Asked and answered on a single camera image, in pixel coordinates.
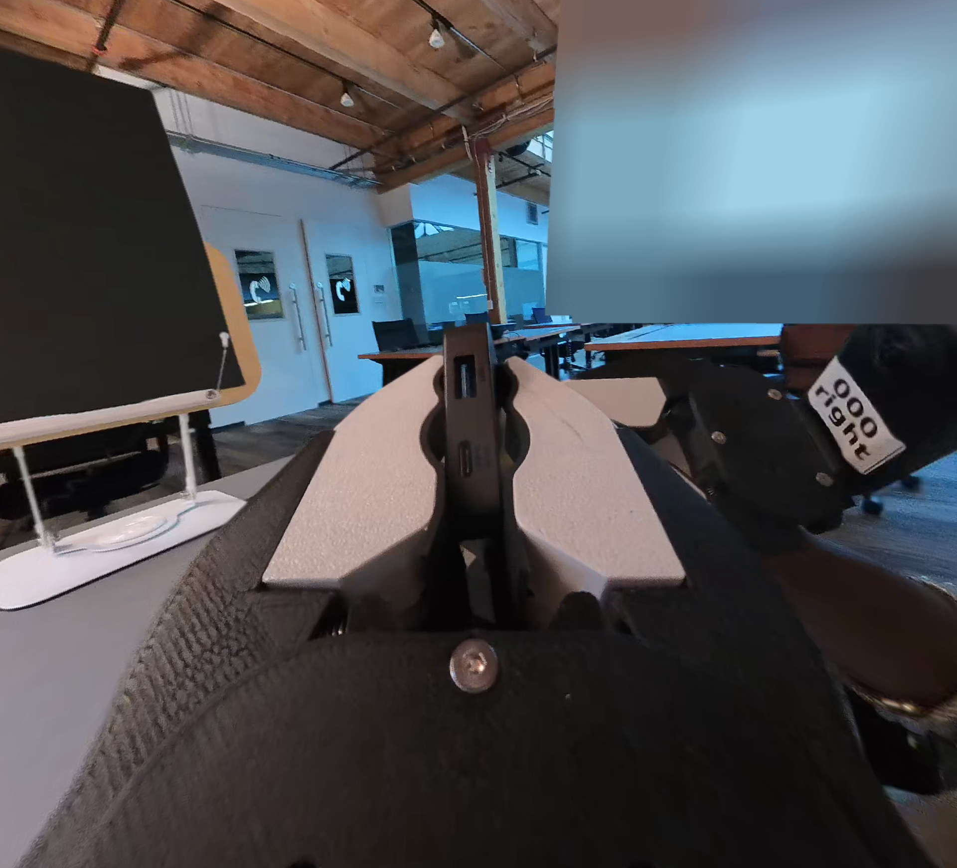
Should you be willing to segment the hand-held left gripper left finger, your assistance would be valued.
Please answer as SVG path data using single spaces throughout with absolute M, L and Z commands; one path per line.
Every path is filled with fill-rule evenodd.
M 422 433 L 442 369 L 431 355 L 341 421 L 265 569 L 267 587 L 375 597 L 398 621 L 413 615 L 438 501 Z

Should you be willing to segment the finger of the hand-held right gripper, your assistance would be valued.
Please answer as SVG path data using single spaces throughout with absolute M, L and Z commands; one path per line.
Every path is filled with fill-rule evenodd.
M 666 405 L 664 390 L 653 377 L 569 380 L 565 388 L 584 397 L 610 420 L 631 429 L 655 426 Z

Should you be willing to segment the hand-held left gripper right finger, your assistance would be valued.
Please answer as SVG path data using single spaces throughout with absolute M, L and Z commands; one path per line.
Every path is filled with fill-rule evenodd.
M 547 624 L 571 593 L 601 602 L 680 586 L 684 567 L 618 434 L 628 427 L 526 361 L 505 366 L 524 446 L 511 485 L 530 618 Z

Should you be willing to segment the black adapter device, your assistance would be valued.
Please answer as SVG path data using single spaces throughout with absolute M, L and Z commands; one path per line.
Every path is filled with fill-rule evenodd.
M 446 518 L 459 542 L 480 544 L 494 622 L 516 623 L 505 537 L 497 359 L 490 325 L 447 330 L 443 343 Z

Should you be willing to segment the person's right hand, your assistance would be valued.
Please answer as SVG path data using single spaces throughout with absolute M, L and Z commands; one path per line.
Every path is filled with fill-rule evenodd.
M 956 690 L 955 598 L 800 534 L 763 557 L 831 663 L 870 693 L 931 709 Z

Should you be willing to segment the long wooden office desk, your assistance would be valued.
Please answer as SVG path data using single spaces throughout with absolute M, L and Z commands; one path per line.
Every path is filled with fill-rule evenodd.
M 605 363 L 649 364 L 652 360 L 775 354 L 784 325 L 650 324 L 614 336 L 593 339 L 585 350 Z
M 541 357 L 544 372 L 556 379 L 562 372 L 562 347 L 571 347 L 587 342 L 587 327 L 584 324 L 558 323 L 533 324 L 518 328 L 502 328 L 485 324 L 492 337 L 490 345 L 499 361 L 512 357 L 528 360 Z M 443 349 L 444 339 L 438 343 L 414 348 L 398 348 L 359 355 L 360 360 L 378 363 L 382 367 L 383 384 L 387 385 L 397 377 L 413 370 L 429 357 Z

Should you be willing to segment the door window with phone icon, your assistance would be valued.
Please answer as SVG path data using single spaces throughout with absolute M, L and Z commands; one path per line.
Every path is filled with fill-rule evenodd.
M 334 315 L 358 315 L 361 312 L 353 257 L 324 255 L 329 300 Z
M 246 316 L 250 321 L 284 318 L 281 287 L 272 251 L 235 249 L 234 262 Z

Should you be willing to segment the black board with wooden rim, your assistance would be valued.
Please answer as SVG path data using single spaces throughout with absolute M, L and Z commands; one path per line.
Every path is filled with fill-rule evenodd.
M 153 95 L 1 61 L 1 445 L 244 401 L 261 366 Z

